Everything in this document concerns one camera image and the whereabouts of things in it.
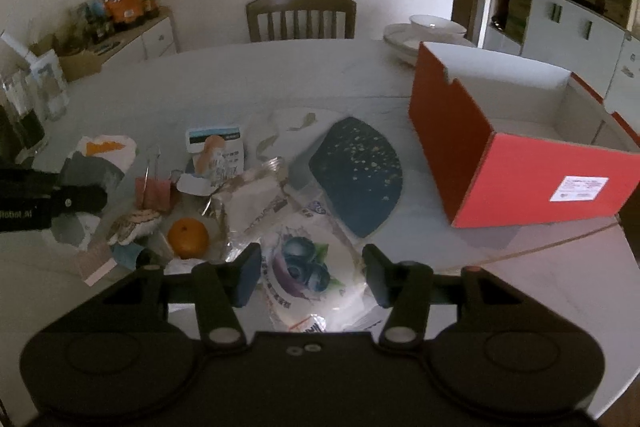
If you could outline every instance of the wooden chair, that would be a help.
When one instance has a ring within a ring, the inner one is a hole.
[[[352,0],[255,0],[246,6],[246,20],[249,24],[251,42],[262,42],[258,15],[267,14],[267,31],[269,40],[274,41],[273,14],[280,12],[280,40],[288,40],[286,12],[293,12],[293,36],[300,38],[300,17],[298,12],[306,11],[306,38],[324,39],[324,14],[331,12],[331,38],[337,39],[338,12],[345,14],[344,38],[353,39],[356,29],[356,3]],[[319,12],[318,36],[314,36],[312,28],[312,12]]]

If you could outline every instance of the white label sticker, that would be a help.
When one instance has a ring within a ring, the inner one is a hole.
[[[567,176],[549,201],[593,201],[609,178]]]

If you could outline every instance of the table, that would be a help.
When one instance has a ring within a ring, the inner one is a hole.
[[[359,40],[223,46],[103,71],[70,85],[68,114],[53,124],[49,146],[34,166],[60,169],[83,135],[126,134],[141,151],[160,143],[167,174],[187,158],[189,127],[301,106],[356,116],[385,134],[404,171],[401,203],[370,240],[393,261],[415,259],[441,273],[481,263],[589,331],[606,357],[604,379],[589,407],[599,416],[640,371],[640,271],[622,230],[613,218],[449,227],[406,114],[413,76],[382,42]],[[136,161],[130,173],[142,175],[144,168]],[[34,414],[18,373],[24,343],[126,274],[115,269],[88,288],[73,256],[73,249],[51,245],[39,232],[0,237],[0,396],[19,423]],[[249,336],[270,327],[256,299],[255,306],[238,311]],[[172,321],[189,330],[192,318],[178,312]],[[449,307],[433,307],[428,335],[453,320]]]

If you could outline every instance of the orange fruit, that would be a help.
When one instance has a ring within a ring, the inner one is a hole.
[[[166,240],[181,259],[199,259],[209,247],[209,232],[197,219],[185,217],[173,224]]]

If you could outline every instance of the red box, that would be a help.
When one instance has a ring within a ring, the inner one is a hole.
[[[640,181],[640,139],[579,77],[423,43],[409,116],[454,227],[613,216]]]

